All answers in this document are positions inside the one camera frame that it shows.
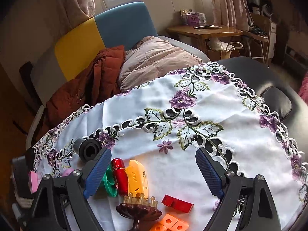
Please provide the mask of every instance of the green clip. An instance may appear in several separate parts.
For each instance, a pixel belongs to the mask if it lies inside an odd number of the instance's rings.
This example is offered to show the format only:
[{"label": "green clip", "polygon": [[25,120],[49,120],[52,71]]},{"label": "green clip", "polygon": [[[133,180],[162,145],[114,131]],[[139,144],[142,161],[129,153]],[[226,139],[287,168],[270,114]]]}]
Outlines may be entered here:
[{"label": "green clip", "polygon": [[115,180],[112,175],[111,170],[111,164],[108,166],[106,173],[104,174],[104,177],[100,183],[100,187],[104,187],[106,189],[106,192],[111,197],[116,197],[118,194],[118,191],[116,189]]}]

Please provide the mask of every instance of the orange cube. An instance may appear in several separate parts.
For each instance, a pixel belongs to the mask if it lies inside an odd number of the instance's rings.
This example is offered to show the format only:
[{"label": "orange cube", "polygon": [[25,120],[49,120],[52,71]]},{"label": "orange cube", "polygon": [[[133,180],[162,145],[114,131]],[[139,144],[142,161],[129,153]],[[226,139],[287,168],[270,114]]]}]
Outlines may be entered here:
[{"label": "orange cube", "polygon": [[159,222],[155,223],[153,227],[151,227],[150,231],[166,231],[167,228],[160,224]]},{"label": "orange cube", "polygon": [[176,224],[177,221],[178,221],[178,218],[170,214],[166,214],[165,217],[159,221],[159,223],[165,226],[166,228],[171,229],[173,225]]},{"label": "orange cube", "polygon": [[171,231],[186,231],[189,225],[186,221],[178,220],[177,223],[170,228]]}]

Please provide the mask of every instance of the white embroidered tablecloth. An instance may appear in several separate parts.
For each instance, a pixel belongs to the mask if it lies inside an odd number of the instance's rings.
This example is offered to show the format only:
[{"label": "white embroidered tablecloth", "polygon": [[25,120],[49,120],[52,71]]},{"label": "white embroidered tablecloth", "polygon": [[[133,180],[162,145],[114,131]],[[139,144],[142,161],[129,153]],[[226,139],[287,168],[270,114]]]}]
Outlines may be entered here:
[{"label": "white embroidered tablecloth", "polygon": [[[210,62],[169,72],[90,108],[85,105],[35,146],[33,170],[39,179],[46,173],[61,176],[66,168],[83,163],[72,141],[99,133],[98,140],[112,150],[112,158],[141,162],[147,172],[149,195],[158,209],[175,213],[190,230],[204,229],[217,206],[195,162],[204,147],[226,169],[254,178],[265,176],[274,198],[281,227],[288,229],[306,200],[307,175],[295,140],[276,112],[225,67]],[[164,195],[194,204],[189,214],[174,212],[161,202]],[[126,231],[132,220],[115,207],[103,189],[88,200],[106,231]],[[239,199],[228,230],[235,230],[243,199]],[[73,231],[78,230],[70,207],[66,209]],[[148,231],[152,223],[142,223]]]}]

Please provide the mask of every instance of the metal bolt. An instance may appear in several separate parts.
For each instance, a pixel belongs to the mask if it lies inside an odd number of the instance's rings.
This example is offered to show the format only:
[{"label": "metal bolt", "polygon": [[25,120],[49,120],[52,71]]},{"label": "metal bolt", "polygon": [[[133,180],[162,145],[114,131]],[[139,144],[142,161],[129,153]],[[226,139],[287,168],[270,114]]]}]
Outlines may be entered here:
[{"label": "metal bolt", "polygon": [[227,171],[227,175],[228,175],[228,176],[235,176],[235,173],[234,173],[234,171],[232,171],[232,170],[228,170],[228,171]]},{"label": "metal bolt", "polygon": [[43,176],[43,180],[48,180],[50,178],[50,174],[45,174],[44,176]]},{"label": "metal bolt", "polygon": [[73,171],[72,174],[73,174],[73,176],[79,176],[81,174],[81,171],[76,169],[76,170]]},{"label": "metal bolt", "polygon": [[262,175],[257,175],[257,179],[258,179],[258,180],[264,180],[264,176],[262,176]]}]

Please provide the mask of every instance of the red bottle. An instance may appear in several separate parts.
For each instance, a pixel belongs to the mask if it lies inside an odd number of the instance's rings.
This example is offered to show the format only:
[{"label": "red bottle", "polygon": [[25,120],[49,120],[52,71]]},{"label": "red bottle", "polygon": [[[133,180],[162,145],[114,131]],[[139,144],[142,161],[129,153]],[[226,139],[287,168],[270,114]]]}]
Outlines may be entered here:
[{"label": "red bottle", "polygon": [[111,161],[111,169],[113,178],[115,180],[115,186],[119,195],[128,195],[128,177],[125,173],[124,162],[120,158],[115,158]]}]

